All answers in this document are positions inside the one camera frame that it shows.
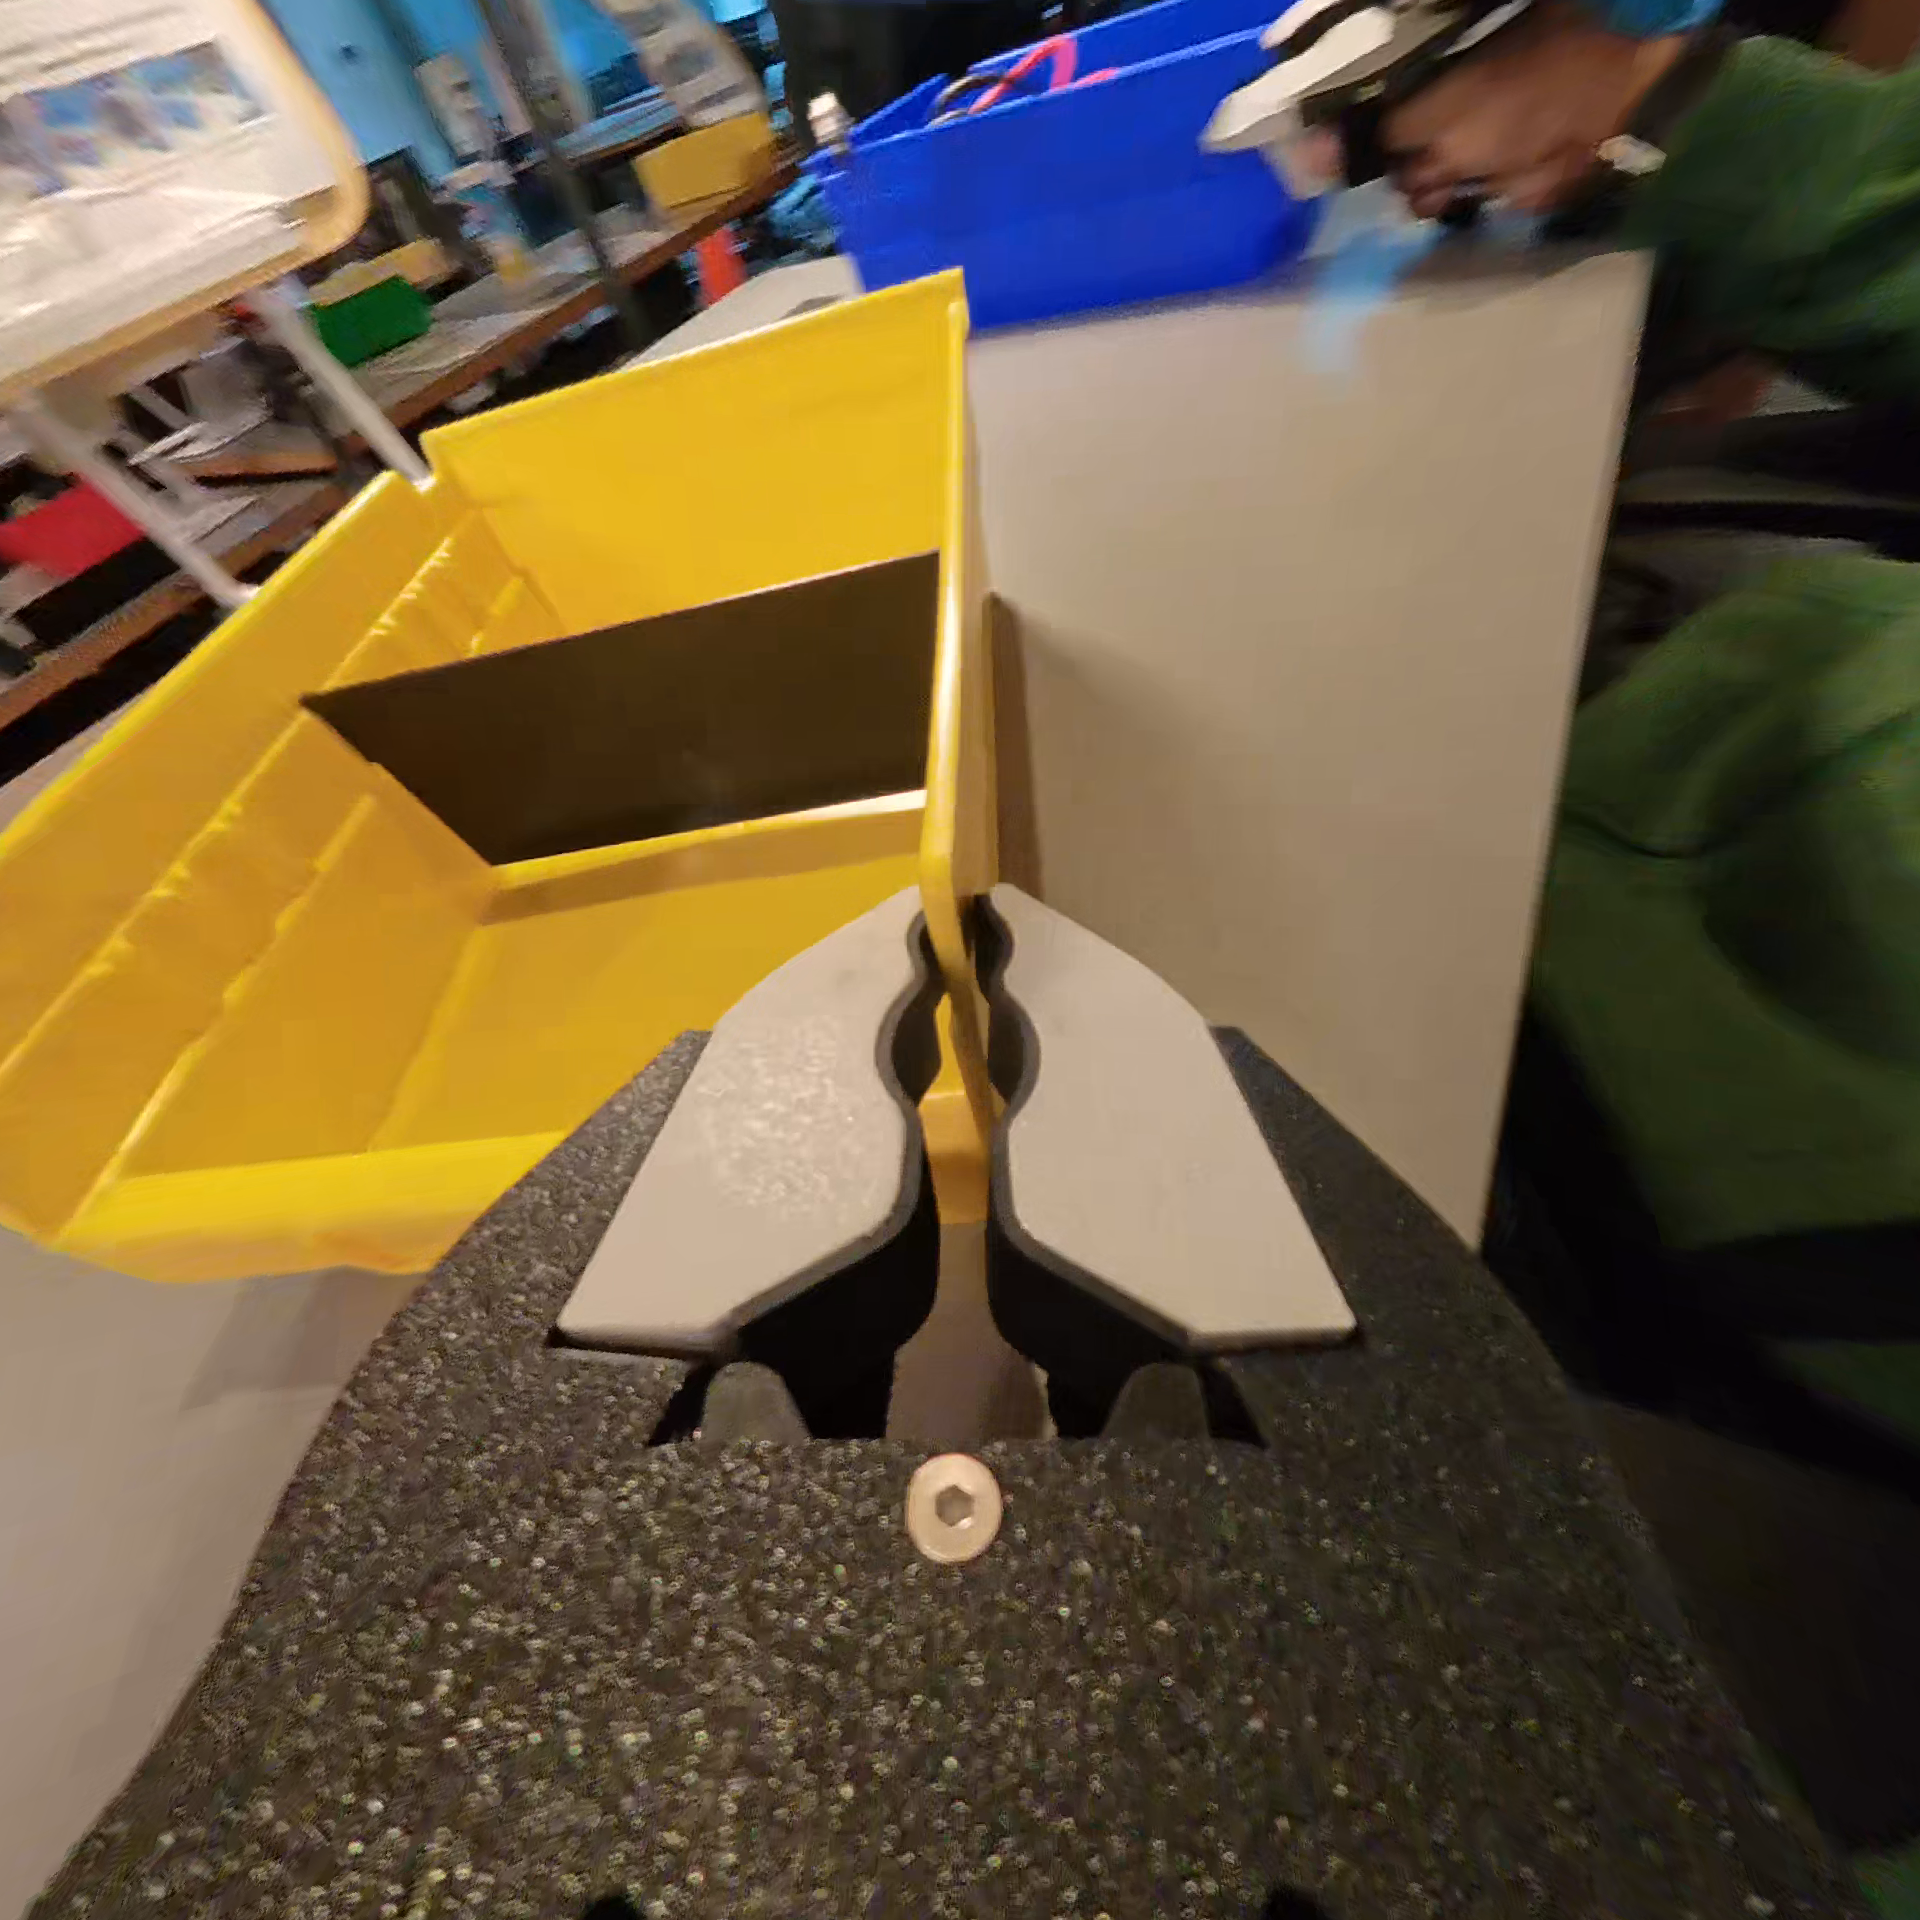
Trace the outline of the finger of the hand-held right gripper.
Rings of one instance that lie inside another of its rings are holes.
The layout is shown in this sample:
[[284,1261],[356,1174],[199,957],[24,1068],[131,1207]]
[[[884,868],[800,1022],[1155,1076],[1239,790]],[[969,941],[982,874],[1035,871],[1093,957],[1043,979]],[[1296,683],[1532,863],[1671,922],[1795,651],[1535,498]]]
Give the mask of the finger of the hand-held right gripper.
[[1209,153],[1277,149],[1338,118],[1395,64],[1401,31],[1318,31],[1264,45],[1270,64],[1227,93],[1201,129]]
[[1268,23],[1268,52],[1310,52],[1324,40],[1336,52],[1413,52],[1447,45],[1447,5],[1432,1],[1296,1]]

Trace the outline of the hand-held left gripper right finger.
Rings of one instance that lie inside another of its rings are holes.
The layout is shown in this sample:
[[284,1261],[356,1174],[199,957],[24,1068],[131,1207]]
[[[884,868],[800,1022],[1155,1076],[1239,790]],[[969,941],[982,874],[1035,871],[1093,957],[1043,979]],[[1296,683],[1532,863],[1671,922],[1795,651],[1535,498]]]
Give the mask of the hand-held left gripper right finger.
[[1209,1020],[1016,884],[981,902],[993,1224],[1077,1307],[1174,1353],[1324,1348],[1357,1311]]

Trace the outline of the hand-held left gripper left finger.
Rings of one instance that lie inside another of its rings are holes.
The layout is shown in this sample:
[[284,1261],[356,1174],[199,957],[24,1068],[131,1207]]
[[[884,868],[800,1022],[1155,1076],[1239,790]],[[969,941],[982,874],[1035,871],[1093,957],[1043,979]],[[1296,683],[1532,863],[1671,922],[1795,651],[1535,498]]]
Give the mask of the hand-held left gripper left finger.
[[766,975],[711,1026],[555,1336],[745,1353],[826,1283],[875,1277],[932,1190],[941,979],[915,886]]

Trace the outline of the yellow plastic bin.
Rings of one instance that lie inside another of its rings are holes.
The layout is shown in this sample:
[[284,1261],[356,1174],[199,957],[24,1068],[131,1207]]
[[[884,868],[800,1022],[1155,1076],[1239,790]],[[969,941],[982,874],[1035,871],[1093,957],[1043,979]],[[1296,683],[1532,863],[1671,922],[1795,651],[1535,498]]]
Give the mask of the yellow plastic bin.
[[[155,1283],[430,1268],[672,1040],[997,880],[958,272],[426,437],[5,829],[2,1214]],[[491,864],[304,696],[936,552],[925,786]]]

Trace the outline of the person's right forearm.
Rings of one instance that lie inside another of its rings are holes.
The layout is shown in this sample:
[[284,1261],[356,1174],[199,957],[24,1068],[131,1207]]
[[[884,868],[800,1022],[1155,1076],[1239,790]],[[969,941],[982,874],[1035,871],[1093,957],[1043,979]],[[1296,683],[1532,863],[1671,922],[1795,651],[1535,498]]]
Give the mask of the person's right forearm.
[[1638,401],[1752,355],[1841,401],[1918,401],[1918,70],[1782,37],[1699,33],[1633,134],[1652,251]]

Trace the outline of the blue plastic bin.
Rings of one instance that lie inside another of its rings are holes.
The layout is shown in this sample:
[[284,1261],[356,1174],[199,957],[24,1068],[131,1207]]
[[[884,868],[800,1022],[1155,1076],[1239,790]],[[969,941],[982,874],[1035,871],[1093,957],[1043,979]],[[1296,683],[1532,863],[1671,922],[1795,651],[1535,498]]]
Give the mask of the blue plastic bin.
[[840,248],[868,292],[958,268],[977,328],[1282,270],[1318,209],[1260,151],[1201,146],[1282,11],[1146,5],[917,85],[807,162]]

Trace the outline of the black bin divider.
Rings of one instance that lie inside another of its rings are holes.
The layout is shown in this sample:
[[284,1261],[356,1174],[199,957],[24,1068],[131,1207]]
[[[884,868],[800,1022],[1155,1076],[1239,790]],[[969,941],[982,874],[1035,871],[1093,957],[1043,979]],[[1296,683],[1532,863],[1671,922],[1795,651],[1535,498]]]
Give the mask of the black bin divider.
[[925,786],[941,556],[304,696],[491,864]]

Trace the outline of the small yellow bin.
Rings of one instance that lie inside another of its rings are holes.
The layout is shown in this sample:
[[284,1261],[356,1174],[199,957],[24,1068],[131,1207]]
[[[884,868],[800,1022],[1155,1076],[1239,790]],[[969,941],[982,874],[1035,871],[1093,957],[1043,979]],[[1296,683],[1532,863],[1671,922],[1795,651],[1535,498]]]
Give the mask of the small yellow bin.
[[781,146],[766,112],[676,133],[633,159],[638,186],[658,211],[730,198],[767,182],[778,165]]

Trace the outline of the small green bin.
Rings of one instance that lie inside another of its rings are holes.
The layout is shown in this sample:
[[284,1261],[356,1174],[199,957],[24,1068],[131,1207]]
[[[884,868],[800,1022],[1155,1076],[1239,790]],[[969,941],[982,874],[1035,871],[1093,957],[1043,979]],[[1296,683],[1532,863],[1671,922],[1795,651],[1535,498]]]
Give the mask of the small green bin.
[[406,276],[386,276],[341,298],[310,300],[308,320],[336,360],[358,368],[419,343],[434,327],[434,309]]

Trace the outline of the small red bin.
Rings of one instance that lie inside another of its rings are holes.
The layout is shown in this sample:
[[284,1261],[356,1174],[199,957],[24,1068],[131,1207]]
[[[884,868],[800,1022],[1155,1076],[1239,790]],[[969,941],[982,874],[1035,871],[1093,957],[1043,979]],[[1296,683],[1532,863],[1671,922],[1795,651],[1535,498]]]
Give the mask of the small red bin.
[[21,515],[2,517],[2,562],[70,580],[144,538],[142,526],[107,493],[74,482]]

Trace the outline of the instruction sheet stand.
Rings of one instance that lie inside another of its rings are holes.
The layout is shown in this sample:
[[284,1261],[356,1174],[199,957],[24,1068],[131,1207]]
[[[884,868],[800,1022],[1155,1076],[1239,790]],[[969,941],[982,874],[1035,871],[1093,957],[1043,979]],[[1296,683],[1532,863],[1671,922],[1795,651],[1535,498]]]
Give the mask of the instruction sheet stand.
[[253,594],[168,482],[107,454],[107,406],[249,309],[332,410],[418,489],[394,418],[320,337],[292,276],[373,206],[349,126],[264,5],[2,8],[5,429],[99,489],[210,599]]

